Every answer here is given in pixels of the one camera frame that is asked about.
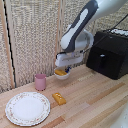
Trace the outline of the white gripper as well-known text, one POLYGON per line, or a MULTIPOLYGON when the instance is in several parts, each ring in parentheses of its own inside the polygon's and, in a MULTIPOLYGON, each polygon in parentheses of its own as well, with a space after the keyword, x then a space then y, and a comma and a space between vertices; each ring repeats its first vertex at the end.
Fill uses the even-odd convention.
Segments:
MULTIPOLYGON (((65 53, 61 52, 56 55, 55 65, 57 67, 64 67, 80 63, 83 60, 83 54, 80 52, 65 53)), ((66 69, 66 73, 70 71, 71 67, 66 69)))

